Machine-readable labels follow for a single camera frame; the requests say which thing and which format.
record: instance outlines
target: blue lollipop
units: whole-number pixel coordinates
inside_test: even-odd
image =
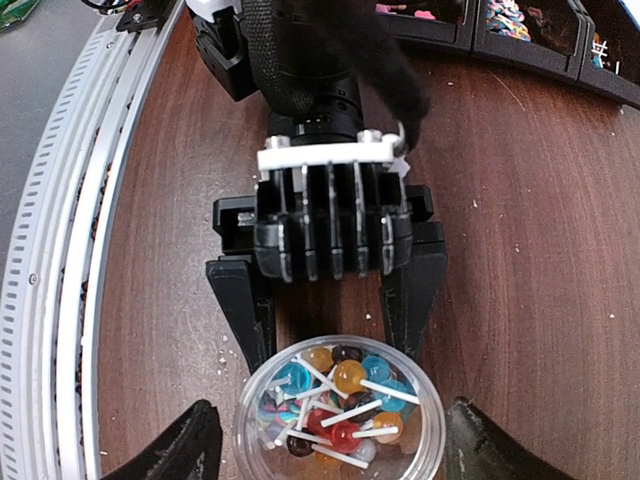
[[[276,374],[275,379],[288,378],[289,383],[280,388],[287,395],[298,395],[311,387],[311,374],[299,363],[288,363]]]
[[[401,393],[409,393],[409,389],[404,383],[401,383],[397,380],[388,379],[384,382],[381,382],[380,385],[383,387],[390,388],[397,392]],[[387,395],[385,393],[375,392],[376,400],[382,400],[382,410],[385,412],[400,412],[407,405],[407,402],[401,400],[399,398],[392,397],[391,395]]]
[[[367,372],[367,380],[382,383],[391,378],[391,365],[375,355],[369,355],[362,361],[362,368]]]

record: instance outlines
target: candy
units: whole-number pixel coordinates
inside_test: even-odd
[[[368,462],[363,462],[362,460],[358,460],[357,458],[351,458],[348,455],[343,455],[342,453],[336,452],[335,450],[321,447],[320,445],[312,445],[311,448],[313,448],[316,452],[323,453],[324,455],[340,460],[341,462],[348,463],[362,469],[369,468]]]
[[[345,360],[336,369],[336,387],[342,392],[352,394],[362,391],[360,382],[366,379],[366,370],[355,360]]]
[[[389,362],[375,355],[369,355],[362,361],[362,368],[367,372],[367,380],[382,383],[391,377]]]
[[[383,412],[373,419],[373,428],[374,429],[383,429],[383,428],[397,428],[398,433],[396,434],[388,434],[377,436],[376,440],[380,443],[392,443],[398,440],[402,432],[404,430],[404,423],[402,422],[402,417],[397,413]]]
[[[397,380],[389,379],[380,384],[364,380],[361,383],[376,392],[375,397],[383,401],[382,409],[387,412],[399,412],[406,402],[420,405],[420,399],[416,395],[411,395],[407,386]]]
[[[333,361],[336,364],[344,362],[345,360],[355,360],[356,362],[360,363],[364,358],[364,353],[362,353],[362,350],[356,347],[345,347],[344,345],[338,345],[337,347],[333,347],[331,356],[333,357]]]
[[[309,415],[307,415],[307,428],[314,435],[328,437],[331,435],[331,427],[323,427],[321,422],[333,416],[333,413],[325,410],[312,410]]]
[[[333,367],[331,352],[324,347],[314,348],[302,355],[307,362],[320,372],[326,372]]]
[[[276,399],[265,392],[258,403],[258,420],[264,423],[273,422],[276,418],[277,410]]]
[[[309,371],[309,373],[311,373],[311,375],[313,375],[318,380],[320,380],[324,384],[324,386],[329,387],[331,390],[333,390],[334,392],[336,392],[338,395],[340,395],[343,398],[347,398],[349,396],[346,393],[341,392],[336,387],[335,383],[333,383],[327,376],[323,375],[320,371],[318,371],[317,368],[315,368],[313,365],[311,365],[309,362],[307,362],[304,358],[298,356],[298,357],[296,357],[295,361],[298,362],[302,367],[306,368]]]
[[[313,453],[311,446],[314,443],[318,443],[316,438],[311,435],[306,428],[302,432],[296,430],[289,430],[287,432],[287,449],[289,453],[294,457],[302,458],[308,457]]]
[[[355,438],[354,433],[359,432],[360,427],[351,422],[340,422],[331,430],[331,446],[340,453],[355,452],[362,440]]]
[[[311,374],[298,363],[288,363],[275,376],[275,380],[288,378],[289,383],[282,385],[282,391],[287,395],[297,395],[311,387]]]
[[[298,420],[300,415],[300,403],[297,400],[285,400],[278,405],[278,412],[276,414],[276,422],[280,425],[287,425],[291,421]]]
[[[418,451],[422,440],[422,412],[416,408],[404,422],[404,431],[400,437],[400,450],[405,455]]]
[[[376,399],[371,392],[358,392],[350,395],[349,398],[345,401],[344,407],[347,411],[353,410],[355,408],[359,408],[363,405],[368,405],[374,402]],[[351,417],[351,421],[353,423],[365,423],[368,420],[371,420],[379,413],[378,409],[368,410],[360,415],[356,415],[355,417]]]
[[[355,458],[357,460],[362,460],[363,462],[371,463],[376,458],[376,453],[378,452],[378,447],[373,440],[369,440],[365,438],[360,442],[360,445],[353,452],[350,457]]]

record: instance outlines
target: brown wood surface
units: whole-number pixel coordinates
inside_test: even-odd
[[[640,113],[523,72],[419,56],[433,112],[410,180],[432,187],[450,253],[426,371],[445,405],[470,397],[568,474],[640,478]],[[392,128],[364,98],[368,125]],[[253,191],[265,126],[260,96],[227,97],[183,18],[136,132],[111,241],[105,472],[198,398],[229,432],[248,374],[204,275],[219,254],[211,204]],[[283,289],[297,307],[281,308],[280,338],[381,337],[377,285]],[[220,478],[238,478],[229,442],[223,458]]]

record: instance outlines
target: lollipop stick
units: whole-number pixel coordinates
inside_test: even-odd
[[[267,390],[273,390],[276,387],[281,387],[282,385],[289,385],[291,383],[291,379],[289,377],[278,378],[273,380],[269,385],[267,385]]]
[[[334,392],[336,392],[338,395],[340,395],[342,398],[344,398],[345,400],[347,398],[349,398],[349,395],[347,395],[346,393],[344,393],[341,390],[338,390],[338,387],[336,387],[336,384],[333,383],[331,380],[329,380],[327,377],[325,377],[324,375],[322,375],[322,373],[320,373],[316,367],[314,367],[313,365],[311,365],[309,362],[307,362],[304,358],[298,356],[296,357],[296,362],[298,362],[300,365],[302,365],[304,368],[306,368],[307,370],[309,370],[309,373],[311,375],[313,375],[314,377],[316,377],[318,380],[320,380],[322,383],[324,383],[327,387],[329,387],[331,390],[333,390]]]
[[[301,438],[303,440],[309,440],[310,442],[314,442],[314,443],[321,443],[323,445],[331,445],[331,441],[326,439],[326,438],[316,437],[315,435],[309,435],[308,433],[299,432],[297,430],[289,430],[287,432],[287,435],[289,435],[290,437]]]
[[[357,417],[361,413],[368,412],[369,410],[373,410],[374,408],[378,408],[382,406],[382,400],[375,400],[374,402],[367,403],[366,405],[362,405],[361,407],[354,408],[353,410],[349,410],[348,412],[341,413],[340,415],[336,415],[335,417],[327,418],[320,422],[322,427],[327,428],[331,425],[335,425],[336,423],[340,423],[344,420],[348,420],[353,417]]]
[[[363,423],[362,425],[360,425],[360,430],[371,430],[374,425],[375,425],[375,422],[373,421],[373,419],[369,420]]]
[[[336,460],[348,463],[350,465],[353,465],[354,467],[363,469],[369,468],[369,464],[367,462],[363,462],[362,460],[343,455],[342,453],[338,453],[328,448],[321,447],[320,445],[311,445],[311,448],[313,448],[318,453],[326,455],[327,457],[335,458]]]
[[[282,429],[280,435],[273,441],[277,446],[281,447],[284,445],[284,441],[287,439],[287,432],[293,425],[297,422],[297,420],[291,420],[287,425]]]
[[[311,402],[311,398],[307,397],[302,401],[302,405],[300,405],[300,413],[298,414],[298,423],[296,423],[295,429],[300,431],[302,430],[304,419],[307,418],[307,412],[309,411],[309,403]]]
[[[326,403],[322,403],[317,400],[313,400],[311,402],[311,406],[314,408],[319,408],[320,410],[326,410],[327,412],[335,413],[336,415],[344,413],[344,410],[342,410],[341,408],[332,407],[331,405],[327,405]]]
[[[320,385],[318,388],[312,388],[311,390],[307,390],[306,392],[299,393],[296,395],[296,400],[302,400],[303,398],[313,397],[315,395],[322,395],[325,392],[331,390],[326,385]]]
[[[378,385],[377,383],[370,382],[369,380],[360,380],[360,385],[362,385],[365,388],[369,388],[375,392],[384,393],[385,395],[389,395],[390,397],[399,398],[400,400],[404,400],[405,402],[415,403],[416,405],[420,405],[420,400],[415,395],[399,392],[398,390],[394,390],[393,388],[388,388],[382,385]]]
[[[379,437],[381,435],[395,435],[400,431],[398,427],[374,428],[372,430],[361,430],[353,434],[353,438]]]

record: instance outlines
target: black cable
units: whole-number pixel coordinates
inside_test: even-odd
[[[89,0],[80,0],[80,1],[84,3],[87,7],[91,7],[103,12],[108,12],[109,10],[117,10],[118,8],[128,7],[133,3],[134,0],[125,0],[120,3],[116,3],[115,5],[98,5],[97,3],[92,3]]]

